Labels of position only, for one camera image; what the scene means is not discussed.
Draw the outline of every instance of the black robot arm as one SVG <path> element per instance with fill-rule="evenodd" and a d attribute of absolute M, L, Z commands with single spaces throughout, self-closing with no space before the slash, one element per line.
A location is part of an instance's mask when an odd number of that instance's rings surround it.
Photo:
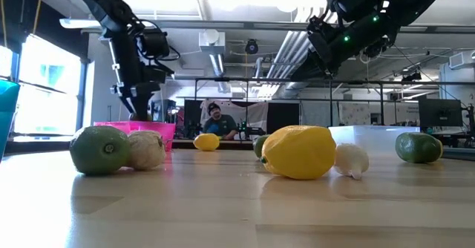
<path fill-rule="evenodd" d="M 111 91 L 137 120 L 148 119 L 148 101 L 174 72 L 158 59 L 169 55 L 166 33 L 158 27 L 146 30 L 123 0 L 83 0 L 101 24 L 102 38 L 109 41 L 117 84 Z M 140 58 L 154 64 L 145 65 Z"/>
<path fill-rule="evenodd" d="M 336 12 L 339 26 L 333 27 L 322 17 L 312 17 L 309 40 L 315 50 L 291 76 L 292 81 L 333 78 L 342 62 L 363 52 L 375 57 L 394 44 L 402 26 L 421 16 L 435 0 L 327 0 L 327 8 Z M 347 27 L 342 21 L 351 23 Z"/>

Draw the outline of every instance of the yellow lemon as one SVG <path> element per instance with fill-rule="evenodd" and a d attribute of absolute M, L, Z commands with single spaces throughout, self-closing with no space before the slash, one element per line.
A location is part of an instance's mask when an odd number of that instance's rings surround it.
<path fill-rule="evenodd" d="M 220 138 L 215 134 L 200 134 L 194 139 L 193 144 L 200 151 L 214 151 L 220 145 Z"/>
<path fill-rule="evenodd" d="M 335 163 L 335 147 L 328 128 L 291 125 L 267 138 L 262 161 L 273 174 L 298 180 L 316 179 Z"/>

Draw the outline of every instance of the teal cup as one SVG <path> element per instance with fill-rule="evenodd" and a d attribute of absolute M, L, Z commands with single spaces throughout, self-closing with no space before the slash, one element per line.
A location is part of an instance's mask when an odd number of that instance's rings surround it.
<path fill-rule="evenodd" d="M 19 91 L 19 84 L 0 80 L 0 162 L 7 145 Z"/>

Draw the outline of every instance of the person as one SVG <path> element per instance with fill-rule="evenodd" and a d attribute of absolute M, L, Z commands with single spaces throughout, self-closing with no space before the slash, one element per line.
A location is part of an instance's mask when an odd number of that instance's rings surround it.
<path fill-rule="evenodd" d="M 223 140 L 233 140 L 238 133 L 238 126 L 230 115 L 221 114 L 221 108 L 216 103 L 208 105 L 208 114 L 211 116 L 204 127 L 203 132 L 215 134 Z"/>

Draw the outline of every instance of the pink container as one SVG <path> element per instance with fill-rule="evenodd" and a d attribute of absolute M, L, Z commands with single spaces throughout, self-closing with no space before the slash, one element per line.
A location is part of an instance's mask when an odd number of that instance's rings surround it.
<path fill-rule="evenodd" d="M 126 134 L 130 134 L 134 131 L 150 130 L 159 132 L 163 141 L 166 143 L 165 150 L 171 151 L 171 145 L 173 136 L 175 135 L 175 124 L 172 123 L 159 123 L 159 122 L 95 122 L 94 125 L 109 125 L 114 128 L 124 131 Z"/>

